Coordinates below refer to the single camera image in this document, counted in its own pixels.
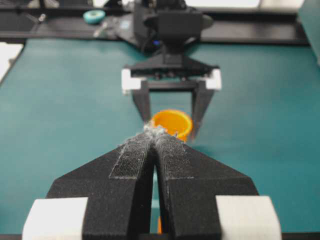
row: teal tape roll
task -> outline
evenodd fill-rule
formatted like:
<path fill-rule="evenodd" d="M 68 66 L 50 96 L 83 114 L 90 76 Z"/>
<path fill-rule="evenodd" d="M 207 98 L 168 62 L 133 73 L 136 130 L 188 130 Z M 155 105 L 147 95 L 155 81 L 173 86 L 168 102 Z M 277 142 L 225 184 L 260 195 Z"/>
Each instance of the teal tape roll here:
<path fill-rule="evenodd" d="M 83 14 L 83 19 L 87 24 L 98 24 L 104 19 L 105 16 L 106 16 L 105 11 L 91 10 L 91 11 L 86 11 Z"/>

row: orange cup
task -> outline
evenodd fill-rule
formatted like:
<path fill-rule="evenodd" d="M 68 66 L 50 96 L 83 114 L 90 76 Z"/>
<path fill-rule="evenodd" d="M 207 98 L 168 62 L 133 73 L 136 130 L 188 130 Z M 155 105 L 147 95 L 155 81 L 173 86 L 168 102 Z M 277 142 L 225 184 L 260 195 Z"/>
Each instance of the orange cup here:
<path fill-rule="evenodd" d="M 177 138 L 186 142 L 193 124 L 188 114 L 183 111 L 167 109 L 157 112 L 152 117 L 154 127 L 161 125 L 170 135 L 177 134 Z"/>

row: white block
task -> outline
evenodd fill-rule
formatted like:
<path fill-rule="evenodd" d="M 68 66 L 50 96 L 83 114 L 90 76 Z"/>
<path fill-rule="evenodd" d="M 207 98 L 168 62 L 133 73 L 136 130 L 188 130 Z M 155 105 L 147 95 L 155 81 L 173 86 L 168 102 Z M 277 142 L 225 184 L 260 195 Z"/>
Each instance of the white block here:
<path fill-rule="evenodd" d="M 268 196 L 217 195 L 222 240 L 281 240 L 280 223 Z"/>
<path fill-rule="evenodd" d="M 124 95 L 131 90 L 141 89 L 141 81 L 146 80 L 144 77 L 131 77 L 130 69 L 124 68 L 121 71 L 121 87 Z"/>
<path fill-rule="evenodd" d="M 0 83 L 11 66 L 9 60 L 15 59 L 23 47 L 23 44 L 0 42 Z"/>
<path fill-rule="evenodd" d="M 87 197 L 35 200 L 22 240 L 82 240 L 87 201 Z"/>
<path fill-rule="evenodd" d="M 222 89 L 221 71 L 215 68 L 211 71 L 210 76 L 200 77 L 199 80 L 205 81 L 205 88 L 220 91 Z"/>

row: orange plastic cup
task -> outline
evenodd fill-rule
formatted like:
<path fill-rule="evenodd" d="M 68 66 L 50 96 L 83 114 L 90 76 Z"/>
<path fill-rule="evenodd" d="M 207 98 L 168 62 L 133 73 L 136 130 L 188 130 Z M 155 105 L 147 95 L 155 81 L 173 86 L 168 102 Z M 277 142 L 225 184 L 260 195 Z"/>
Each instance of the orange plastic cup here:
<path fill-rule="evenodd" d="M 170 135 L 177 133 L 177 138 L 186 142 L 188 135 L 192 130 L 192 120 L 188 114 L 183 111 L 167 109 L 157 112 L 152 117 L 154 127 L 161 125 Z"/>

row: teal table surface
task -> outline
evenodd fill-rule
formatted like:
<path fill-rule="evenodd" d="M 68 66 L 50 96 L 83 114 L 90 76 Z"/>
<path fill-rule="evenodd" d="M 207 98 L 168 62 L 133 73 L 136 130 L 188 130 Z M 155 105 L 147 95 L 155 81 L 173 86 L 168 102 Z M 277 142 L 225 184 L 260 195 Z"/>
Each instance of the teal table surface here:
<path fill-rule="evenodd" d="M 310 47 L 201 44 L 221 67 L 189 145 L 252 177 L 283 232 L 320 231 L 320 68 Z M 34 39 L 0 85 L 0 234 L 21 233 L 53 180 L 143 128 L 121 69 L 143 60 L 124 42 Z M 191 112 L 189 93 L 152 93 L 152 113 Z"/>

